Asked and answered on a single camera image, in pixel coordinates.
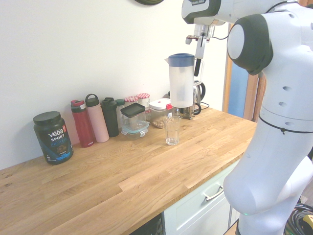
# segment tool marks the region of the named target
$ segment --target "drawer handle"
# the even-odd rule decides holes
[[[219,189],[220,189],[220,188],[221,188],[222,190],[218,191],[217,193],[215,193],[215,194],[214,194],[213,196],[211,196],[211,197],[209,197],[208,195],[206,195],[205,193],[203,193],[204,196],[205,196],[205,200],[208,202],[208,201],[210,201],[210,200],[216,198],[218,195],[222,194],[222,193],[224,192],[224,187],[223,187],[222,185],[220,185]]]

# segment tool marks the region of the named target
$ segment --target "drinking glass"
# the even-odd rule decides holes
[[[175,145],[179,142],[179,117],[167,117],[163,118],[164,129],[166,132],[166,143],[168,145]]]

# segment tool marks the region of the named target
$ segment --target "protein powder tub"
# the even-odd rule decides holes
[[[33,118],[33,121],[34,130],[47,163],[61,164],[73,156],[67,127],[59,112],[39,114]]]

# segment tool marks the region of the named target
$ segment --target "black lid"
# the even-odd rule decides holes
[[[83,100],[72,100],[70,102],[70,108],[73,113],[81,113],[86,110],[86,105]]]
[[[61,119],[61,114],[57,111],[46,112],[39,114],[33,118],[36,125],[47,125],[52,124]]]
[[[85,103],[87,107],[93,107],[100,104],[100,101],[98,99],[98,96],[96,96],[95,94],[89,94],[86,96]]]
[[[103,110],[116,110],[117,103],[114,101],[113,98],[105,98],[101,103]]]
[[[116,102],[117,102],[118,106],[125,104],[125,100],[123,100],[123,99],[117,99]]]
[[[137,114],[140,114],[140,113],[144,112],[145,109],[146,109],[145,106],[143,106],[141,104],[138,104],[138,103],[134,103],[134,104],[131,104],[131,105],[125,107],[125,108],[122,108],[121,112],[126,117],[133,118]]]

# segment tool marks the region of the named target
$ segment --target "pink water bottle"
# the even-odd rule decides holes
[[[81,147],[87,148],[92,146],[94,137],[85,102],[83,100],[72,100],[70,107],[75,120],[76,131]]]
[[[89,94],[86,96],[85,102],[96,141],[98,143],[108,141],[109,134],[98,97],[95,94]]]

